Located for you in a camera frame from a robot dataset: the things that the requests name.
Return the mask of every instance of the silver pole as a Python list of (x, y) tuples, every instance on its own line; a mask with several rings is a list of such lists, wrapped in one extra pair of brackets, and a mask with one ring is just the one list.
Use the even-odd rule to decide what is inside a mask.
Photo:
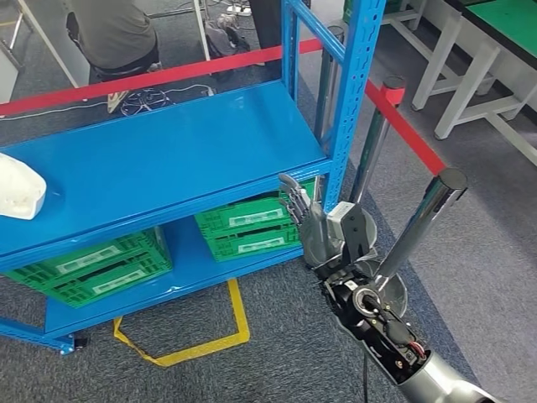
[[(388, 76), (382, 82), (382, 89), (386, 92), (404, 91), (405, 81), (397, 76)], [(381, 111), (375, 109), (371, 124), (369, 126), (367, 137), (365, 138), (364, 148), (361, 150), (360, 165), (356, 171), (353, 188), (351, 191), (351, 202), (361, 202), (362, 197), (370, 187), (375, 165), (379, 161), (379, 156), (381, 154), (389, 127), (389, 122)]]
[(14, 31), (14, 36), (11, 37), (11, 41), (10, 42), (10, 50), (13, 50), (14, 47), (15, 46), (15, 41), (17, 40), (17, 37), (18, 36), (18, 30), (20, 29), (20, 23), (22, 22), (22, 17), (23, 17), (23, 13), (19, 13), (17, 22), (15, 25), (15, 30)]
[(438, 217), (459, 200), (467, 187), (466, 175), (454, 168), (446, 168), (432, 178), (423, 200), (379, 267), (375, 275), (378, 289), (383, 289), (394, 277)]
[(150, 19), (156, 19), (156, 18), (162, 18), (162, 17), (171, 17), (173, 15), (180, 15), (180, 14), (186, 14), (186, 13), (193, 13), (195, 12), (195, 9), (190, 7), (190, 8), (181, 8), (180, 10), (174, 10), (174, 11), (167, 11), (164, 13), (154, 13), (154, 14), (149, 14), (148, 17)]
[[(339, 41), (343, 43), (345, 40), (345, 31), (343, 28), (338, 25), (332, 25), (328, 27), (330, 32), (333, 34)], [(335, 87), (337, 84), (338, 63), (333, 62), (333, 57), (330, 55), (328, 51), (324, 49), (322, 51), (322, 63), (321, 67), (321, 76), (319, 78), (319, 92), (318, 96), (318, 106), (315, 113), (315, 124), (314, 126), (314, 134), (318, 141), (320, 141), (326, 132), (332, 105), (333, 104), (333, 95)]]

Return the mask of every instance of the shelf caster wheel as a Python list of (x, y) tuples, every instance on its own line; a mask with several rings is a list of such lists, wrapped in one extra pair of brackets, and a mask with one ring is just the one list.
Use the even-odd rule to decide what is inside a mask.
[(81, 350), (84, 347), (87, 347), (89, 344), (89, 338), (75, 338), (75, 339), (75, 351)]

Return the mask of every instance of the shelf upright post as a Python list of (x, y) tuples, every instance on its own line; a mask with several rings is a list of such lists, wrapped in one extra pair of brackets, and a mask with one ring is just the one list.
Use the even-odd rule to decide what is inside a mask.
[(325, 184), (324, 206), (338, 203), (365, 84), (373, 58), (385, 0), (354, 2), (339, 91), (330, 136), (332, 168)]
[(296, 102), (298, 94), (298, 18), (287, 0), (282, 2), (282, 81)]

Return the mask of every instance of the crate label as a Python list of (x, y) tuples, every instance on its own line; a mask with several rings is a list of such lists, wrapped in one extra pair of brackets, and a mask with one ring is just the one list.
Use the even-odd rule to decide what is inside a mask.
[(56, 268), (63, 275), (66, 275), (68, 273), (71, 273), (72, 271), (83, 269), (86, 266), (100, 262), (117, 254), (121, 254), (121, 251), (115, 246), (109, 246), (105, 249), (98, 250), (93, 254), (87, 254), (86, 256), (83, 256), (81, 258), (71, 260), (70, 262), (64, 264), (59, 264), (56, 266)]
[(284, 239), (284, 237), (268, 239), (267, 241), (249, 243), (247, 245), (239, 245), (239, 253), (247, 254), (250, 252), (254, 252), (256, 250), (275, 248), (276, 246), (281, 246), (284, 244), (285, 239)]
[(278, 220), (284, 217), (284, 211), (281, 208), (275, 210), (269, 210), (268, 212), (258, 212), (256, 214), (248, 214), (246, 216), (230, 217), (230, 227), (241, 227), (242, 225), (253, 224), (254, 222), (263, 222), (270, 220)]
[(103, 294), (103, 292), (108, 292), (108, 291), (117, 288), (117, 287), (120, 287), (121, 285), (125, 285), (125, 284), (131, 283), (135, 280), (141, 279), (142, 277), (145, 277), (146, 275), (147, 275), (147, 274), (145, 273), (143, 270), (133, 271), (132, 273), (129, 273), (127, 275), (124, 275), (124, 276), (115, 279), (115, 280), (109, 281), (108, 283), (97, 285), (97, 286), (93, 288), (93, 292), (94, 292), (97, 295)]

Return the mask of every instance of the shelf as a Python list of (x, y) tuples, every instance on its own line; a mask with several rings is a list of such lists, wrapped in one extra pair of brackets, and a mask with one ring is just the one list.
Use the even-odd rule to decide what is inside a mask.
[(0, 217), (0, 272), (327, 173), (280, 81), (0, 148), (48, 184), (32, 221)]
[(170, 222), (164, 226), (164, 231), (173, 261), (173, 271), (78, 309), (49, 298), (45, 319), (46, 336), (65, 336), (114, 317), (296, 258), (302, 253), (300, 248), (280, 249), (267, 254), (216, 262), (193, 217)]

